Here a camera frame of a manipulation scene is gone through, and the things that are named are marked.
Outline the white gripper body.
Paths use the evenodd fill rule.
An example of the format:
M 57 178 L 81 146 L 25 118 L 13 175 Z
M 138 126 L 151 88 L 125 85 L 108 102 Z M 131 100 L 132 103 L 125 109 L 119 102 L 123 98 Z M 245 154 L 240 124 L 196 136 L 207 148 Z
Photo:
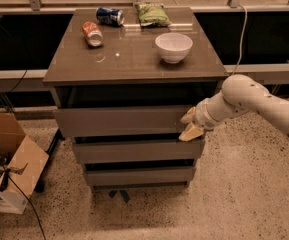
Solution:
M 194 123 L 199 126 L 204 131 L 212 131 L 219 122 L 213 119 L 208 112 L 207 105 L 209 103 L 209 99 L 206 98 L 199 102 L 195 106 L 195 112 L 193 116 Z

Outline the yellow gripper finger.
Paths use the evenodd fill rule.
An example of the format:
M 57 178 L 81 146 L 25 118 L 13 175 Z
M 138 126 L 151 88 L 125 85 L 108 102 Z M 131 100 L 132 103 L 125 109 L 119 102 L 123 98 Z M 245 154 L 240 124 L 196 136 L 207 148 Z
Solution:
M 198 127 L 194 123 L 189 123 L 185 130 L 180 134 L 179 139 L 184 142 L 191 141 L 197 137 L 202 136 L 204 133 L 203 129 Z
M 191 107 L 180 119 L 183 124 L 189 124 L 194 122 L 195 108 Z

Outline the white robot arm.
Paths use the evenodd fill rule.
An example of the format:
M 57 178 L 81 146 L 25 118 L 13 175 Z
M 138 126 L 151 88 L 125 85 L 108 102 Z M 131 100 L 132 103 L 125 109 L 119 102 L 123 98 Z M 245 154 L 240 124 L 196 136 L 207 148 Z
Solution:
M 289 101 L 232 75 L 182 120 L 182 139 L 206 141 L 194 183 L 194 236 L 289 240 Z

